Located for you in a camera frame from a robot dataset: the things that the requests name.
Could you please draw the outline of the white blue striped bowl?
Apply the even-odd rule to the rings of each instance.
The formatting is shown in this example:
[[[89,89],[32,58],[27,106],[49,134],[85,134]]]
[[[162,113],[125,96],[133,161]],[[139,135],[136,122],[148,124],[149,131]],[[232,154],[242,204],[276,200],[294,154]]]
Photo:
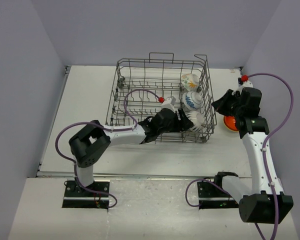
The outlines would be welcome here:
[[[198,111],[188,111],[185,115],[193,123],[193,126],[189,128],[190,131],[200,132],[205,128],[205,119]]]

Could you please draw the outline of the orange bowl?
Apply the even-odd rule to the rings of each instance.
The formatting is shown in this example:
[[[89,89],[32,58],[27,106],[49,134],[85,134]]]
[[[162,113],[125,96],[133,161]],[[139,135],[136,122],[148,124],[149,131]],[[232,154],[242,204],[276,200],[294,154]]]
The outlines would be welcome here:
[[[223,117],[223,123],[226,126],[227,129],[238,132],[239,130],[236,127],[236,120],[234,116],[224,116]]]

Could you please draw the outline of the grey wire dish rack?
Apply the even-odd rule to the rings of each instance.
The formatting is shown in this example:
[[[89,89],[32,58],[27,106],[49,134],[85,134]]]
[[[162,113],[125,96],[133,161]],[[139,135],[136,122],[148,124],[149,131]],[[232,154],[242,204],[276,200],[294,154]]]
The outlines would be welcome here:
[[[175,97],[175,109],[187,111],[182,76],[199,78],[196,92],[202,102],[198,112],[203,116],[203,128],[193,132],[164,133],[159,142],[206,143],[215,131],[216,112],[212,107],[213,91],[208,57],[196,54],[194,59],[180,60],[173,53],[151,52],[147,58],[121,58],[116,63],[105,123],[109,126],[132,125],[153,117],[161,110],[159,97]]]

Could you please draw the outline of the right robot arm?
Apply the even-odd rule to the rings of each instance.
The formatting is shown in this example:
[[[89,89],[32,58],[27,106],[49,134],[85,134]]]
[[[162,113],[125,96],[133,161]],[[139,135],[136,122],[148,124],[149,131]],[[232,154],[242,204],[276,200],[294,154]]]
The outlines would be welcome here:
[[[247,152],[251,187],[247,187],[233,172],[219,172],[213,191],[217,196],[229,194],[237,203],[239,216],[245,223],[280,224],[294,202],[277,177],[269,144],[267,120],[259,115],[262,93],[253,87],[228,89],[212,103],[223,116],[235,119],[239,137]]]

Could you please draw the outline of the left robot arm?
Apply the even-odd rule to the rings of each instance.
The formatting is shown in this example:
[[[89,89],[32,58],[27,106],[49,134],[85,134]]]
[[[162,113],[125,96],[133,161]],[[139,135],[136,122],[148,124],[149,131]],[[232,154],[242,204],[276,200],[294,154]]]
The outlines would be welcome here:
[[[124,144],[147,144],[164,133],[179,133],[189,130],[194,123],[183,109],[172,111],[163,108],[154,116],[149,116],[136,126],[100,125],[98,120],[85,124],[68,141],[75,161],[76,190],[87,197],[93,193],[93,165],[109,147]]]

